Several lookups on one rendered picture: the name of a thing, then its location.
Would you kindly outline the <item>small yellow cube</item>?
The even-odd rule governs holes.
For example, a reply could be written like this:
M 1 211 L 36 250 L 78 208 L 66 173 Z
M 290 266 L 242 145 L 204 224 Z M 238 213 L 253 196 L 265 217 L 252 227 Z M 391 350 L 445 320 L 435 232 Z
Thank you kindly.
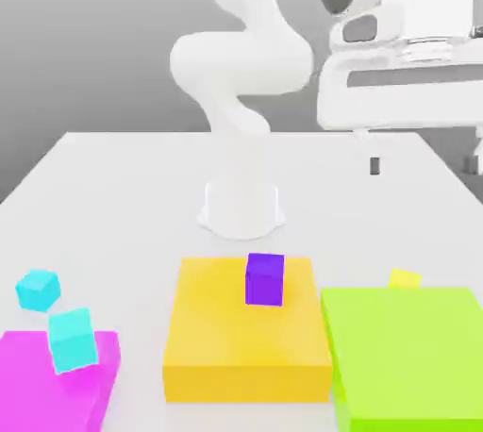
M 418 289 L 421 287 L 422 275 L 400 269 L 392 269 L 389 279 L 390 288 Z

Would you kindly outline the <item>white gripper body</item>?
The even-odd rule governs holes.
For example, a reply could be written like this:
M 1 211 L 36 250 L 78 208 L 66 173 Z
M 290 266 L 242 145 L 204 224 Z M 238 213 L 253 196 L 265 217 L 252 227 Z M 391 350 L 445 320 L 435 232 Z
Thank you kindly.
M 331 55 L 319 77 L 325 130 L 483 127 L 483 38 L 409 55 L 379 46 Z

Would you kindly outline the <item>large orange box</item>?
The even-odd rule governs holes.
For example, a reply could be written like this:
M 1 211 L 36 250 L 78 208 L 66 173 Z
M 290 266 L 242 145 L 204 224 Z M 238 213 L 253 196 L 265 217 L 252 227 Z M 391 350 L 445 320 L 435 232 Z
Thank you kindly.
M 245 302 L 245 258 L 182 260 L 163 356 L 169 403 L 326 403 L 332 359 L 308 258 L 280 307 Z

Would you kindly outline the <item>large magenta box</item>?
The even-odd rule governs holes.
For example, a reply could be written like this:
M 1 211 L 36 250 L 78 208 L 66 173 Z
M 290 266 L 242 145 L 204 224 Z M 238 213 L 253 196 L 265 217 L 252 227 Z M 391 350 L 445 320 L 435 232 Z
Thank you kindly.
M 0 337 L 0 432 L 101 432 L 121 353 L 115 332 L 94 336 L 99 362 L 65 374 L 44 331 Z

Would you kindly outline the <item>small purple cube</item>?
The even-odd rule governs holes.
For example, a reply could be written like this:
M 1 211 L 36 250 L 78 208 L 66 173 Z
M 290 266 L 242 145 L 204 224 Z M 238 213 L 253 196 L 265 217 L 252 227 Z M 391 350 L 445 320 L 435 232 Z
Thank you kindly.
M 250 253 L 245 269 L 245 304 L 281 307 L 284 271 L 283 255 Z

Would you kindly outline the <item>small cyan cube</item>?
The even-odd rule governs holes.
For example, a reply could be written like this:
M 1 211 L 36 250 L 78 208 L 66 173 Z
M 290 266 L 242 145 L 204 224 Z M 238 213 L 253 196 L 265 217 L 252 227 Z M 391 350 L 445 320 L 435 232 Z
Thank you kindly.
M 60 297 L 58 275 L 45 270 L 31 270 L 15 285 L 23 309 L 45 312 Z
M 55 374 L 98 363 L 92 318 L 87 307 L 51 315 L 47 334 Z

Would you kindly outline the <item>large green box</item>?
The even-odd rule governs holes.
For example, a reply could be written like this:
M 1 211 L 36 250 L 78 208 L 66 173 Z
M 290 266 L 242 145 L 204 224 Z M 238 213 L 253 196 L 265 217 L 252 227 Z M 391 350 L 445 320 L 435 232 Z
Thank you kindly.
M 467 288 L 323 288 L 338 432 L 483 432 L 483 308 Z

